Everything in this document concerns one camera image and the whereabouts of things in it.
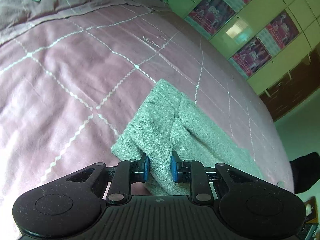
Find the pink checked bedspread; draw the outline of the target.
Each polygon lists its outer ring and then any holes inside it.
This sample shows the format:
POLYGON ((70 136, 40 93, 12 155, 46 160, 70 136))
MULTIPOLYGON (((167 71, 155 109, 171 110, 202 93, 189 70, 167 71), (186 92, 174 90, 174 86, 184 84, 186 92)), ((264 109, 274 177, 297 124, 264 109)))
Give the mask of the pink checked bedspread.
POLYGON ((1 231, 14 201, 97 161, 159 79, 187 94, 265 179, 293 190, 273 120, 234 67, 154 0, 1 0, 1 231))

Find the black object beside bed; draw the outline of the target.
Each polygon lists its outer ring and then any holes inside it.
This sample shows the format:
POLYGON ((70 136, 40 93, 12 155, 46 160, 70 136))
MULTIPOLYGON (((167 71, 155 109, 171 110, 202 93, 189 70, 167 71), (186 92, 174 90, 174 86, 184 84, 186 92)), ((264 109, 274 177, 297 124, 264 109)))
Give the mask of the black object beside bed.
POLYGON ((319 181, 319 163, 320 158, 317 152, 290 161, 295 194, 308 191, 319 181))

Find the red calendar poster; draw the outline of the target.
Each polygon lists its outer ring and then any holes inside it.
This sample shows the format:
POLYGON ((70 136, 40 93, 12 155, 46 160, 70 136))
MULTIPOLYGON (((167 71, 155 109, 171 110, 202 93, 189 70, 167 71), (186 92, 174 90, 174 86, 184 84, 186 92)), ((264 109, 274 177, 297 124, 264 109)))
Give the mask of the red calendar poster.
POLYGON ((228 61, 245 79, 248 79, 298 35, 299 28, 293 15, 287 9, 283 10, 228 61))
POLYGON ((210 39, 251 0, 201 0, 185 21, 210 39))

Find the brown wooden door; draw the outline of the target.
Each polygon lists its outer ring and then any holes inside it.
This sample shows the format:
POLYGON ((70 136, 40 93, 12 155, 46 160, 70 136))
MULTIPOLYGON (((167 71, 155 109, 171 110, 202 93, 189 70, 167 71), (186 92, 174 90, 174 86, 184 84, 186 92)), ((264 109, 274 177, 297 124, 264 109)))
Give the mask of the brown wooden door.
POLYGON ((265 90, 260 99, 273 121, 277 121, 306 100, 319 88, 319 53, 314 49, 275 85, 265 90))

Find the red calendar poster right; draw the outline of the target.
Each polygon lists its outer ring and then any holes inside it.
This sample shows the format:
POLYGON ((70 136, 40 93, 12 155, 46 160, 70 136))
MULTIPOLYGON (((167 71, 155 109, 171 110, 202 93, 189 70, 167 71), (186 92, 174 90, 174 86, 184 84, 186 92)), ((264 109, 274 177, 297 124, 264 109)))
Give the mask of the red calendar poster right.
POLYGON ((298 35, 299 28, 293 15, 287 9, 283 10, 228 61, 245 79, 248 79, 298 35))

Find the green wardrobe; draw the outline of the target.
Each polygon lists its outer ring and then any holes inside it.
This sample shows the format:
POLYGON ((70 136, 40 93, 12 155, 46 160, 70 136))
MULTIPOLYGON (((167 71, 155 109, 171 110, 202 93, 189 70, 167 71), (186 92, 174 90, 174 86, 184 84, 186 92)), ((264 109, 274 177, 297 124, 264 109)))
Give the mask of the green wardrobe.
MULTIPOLYGON (((201 0, 165 1, 174 13, 185 20, 201 0)), ((246 79, 257 94, 274 85, 319 44, 319 0, 251 0, 207 39, 228 60, 286 9, 293 15, 299 35, 246 79)))

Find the grey knit pant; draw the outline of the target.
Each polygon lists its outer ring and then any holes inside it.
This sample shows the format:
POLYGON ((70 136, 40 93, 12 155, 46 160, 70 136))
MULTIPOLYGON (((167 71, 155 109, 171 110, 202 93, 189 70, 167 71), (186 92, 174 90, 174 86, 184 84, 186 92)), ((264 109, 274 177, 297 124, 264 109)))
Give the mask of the grey knit pant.
POLYGON ((156 196, 189 192, 186 183, 177 184, 172 179, 172 152, 206 167, 225 163, 264 177, 248 150, 239 148, 192 100, 163 79, 153 87, 111 151, 120 160, 146 154, 150 177, 144 186, 156 196))

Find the red calendar poster left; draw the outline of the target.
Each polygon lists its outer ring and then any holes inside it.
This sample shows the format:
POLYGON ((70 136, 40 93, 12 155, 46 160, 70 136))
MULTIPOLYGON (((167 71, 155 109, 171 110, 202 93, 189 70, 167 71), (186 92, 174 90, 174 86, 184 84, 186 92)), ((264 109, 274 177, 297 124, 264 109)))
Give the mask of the red calendar poster left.
POLYGON ((185 21, 210 39, 251 0, 201 0, 185 21))

